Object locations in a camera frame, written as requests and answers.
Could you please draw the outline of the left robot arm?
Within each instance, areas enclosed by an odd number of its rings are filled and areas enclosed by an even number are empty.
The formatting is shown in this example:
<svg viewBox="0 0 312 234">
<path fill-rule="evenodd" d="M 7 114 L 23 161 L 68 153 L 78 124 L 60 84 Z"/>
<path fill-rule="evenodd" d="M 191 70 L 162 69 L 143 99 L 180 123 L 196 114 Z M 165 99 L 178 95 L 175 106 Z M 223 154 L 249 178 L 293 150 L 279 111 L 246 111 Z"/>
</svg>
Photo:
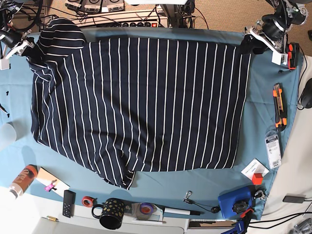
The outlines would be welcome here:
<svg viewBox="0 0 312 234">
<path fill-rule="evenodd" d="M 294 70 L 298 64 L 300 46 L 288 42 L 293 25 L 302 25 L 309 15 L 306 4 L 310 0 L 269 0 L 273 14 L 264 15 L 254 26 L 245 27 L 240 50 L 243 54 L 263 54 L 272 51 L 272 63 L 287 65 Z"/>
</svg>

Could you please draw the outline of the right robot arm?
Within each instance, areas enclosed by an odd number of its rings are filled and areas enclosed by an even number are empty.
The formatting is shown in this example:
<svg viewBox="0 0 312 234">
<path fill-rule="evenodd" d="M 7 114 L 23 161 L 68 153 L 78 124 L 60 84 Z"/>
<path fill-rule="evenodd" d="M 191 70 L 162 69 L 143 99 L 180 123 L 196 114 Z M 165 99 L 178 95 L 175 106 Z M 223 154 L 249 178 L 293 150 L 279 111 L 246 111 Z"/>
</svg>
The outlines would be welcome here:
<svg viewBox="0 0 312 234">
<path fill-rule="evenodd" d="M 22 0 L 2 0 L 0 2 L 0 43 L 4 48 L 0 49 L 0 69 L 10 69 L 9 59 L 14 56 L 29 56 L 30 51 L 35 47 L 33 38 L 29 38 L 31 29 L 40 22 L 40 14 L 43 7 L 42 0 L 36 0 L 35 6 L 38 8 L 35 17 L 31 18 L 31 24 L 25 28 L 13 26 L 12 19 L 15 14 L 22 12 L 27 15 L 22 8 L 25 4 Z"/>
</svg>

